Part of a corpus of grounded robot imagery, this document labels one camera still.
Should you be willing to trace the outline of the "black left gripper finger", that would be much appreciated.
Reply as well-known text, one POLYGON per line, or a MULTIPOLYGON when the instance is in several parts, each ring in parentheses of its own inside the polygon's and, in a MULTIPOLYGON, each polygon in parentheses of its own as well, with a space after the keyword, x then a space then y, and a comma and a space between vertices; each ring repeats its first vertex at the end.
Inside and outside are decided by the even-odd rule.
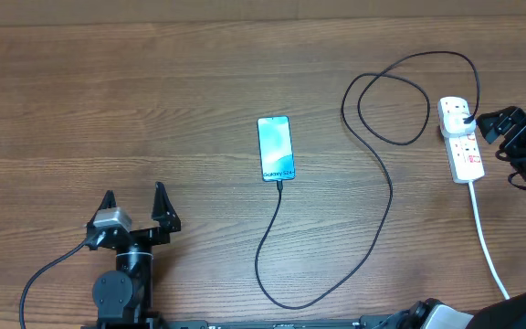
POLYGON ((181 220, 177 216, 162 182, 155 183, 152 220, 169 233, 181 230, 181 220))
POLYGON ((100 205, 99 207, 97 208, 97 210, 94 212, 92 218, 90 219, 90 221, 87 223, 87 227, 93 227, 93 222, 95 220, 95 217, 97 216, 98 212, 103 210, 103 209, 108 209, 108 208, 114 208, 117 206, 117 203, 116 203, 116 199, 115 199, 115 195, 113 193, 112 190, 107 190, 103 199, 101 200, 100 202, 100 205))

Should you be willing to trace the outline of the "blue Galaxy smartphone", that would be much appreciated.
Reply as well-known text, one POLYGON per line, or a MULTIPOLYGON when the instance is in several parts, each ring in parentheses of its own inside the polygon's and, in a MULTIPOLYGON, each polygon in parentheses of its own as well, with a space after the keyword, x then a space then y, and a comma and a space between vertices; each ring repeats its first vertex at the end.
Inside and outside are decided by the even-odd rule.
POLYGON ((296 177, 294 153, 287 116, 257 120, 262 179, 265 182, 296 177))

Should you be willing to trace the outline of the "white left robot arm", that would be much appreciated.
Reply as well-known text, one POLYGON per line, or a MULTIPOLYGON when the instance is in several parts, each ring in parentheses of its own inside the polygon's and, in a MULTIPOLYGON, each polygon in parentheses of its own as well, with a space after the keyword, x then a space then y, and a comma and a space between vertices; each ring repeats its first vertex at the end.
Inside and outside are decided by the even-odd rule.
POLYGON ((93 284, 92 300, 98 310, 95 326, 164 328, 165 320, 153 310, 153 247, 168 244, 170 235, 181 230, 181 220, 161 182, 155 183, 151 219, 158 223, 156 227, 133 229, 131 218, 117 205, 114 193, 107 191, 86 224, 86 236, 80 244, 38 270, 26 283, 18 307, 20 327, 26 328, 26 297, 35 280, 87 247, 116 252, 116 269, 104 272, 93 284))

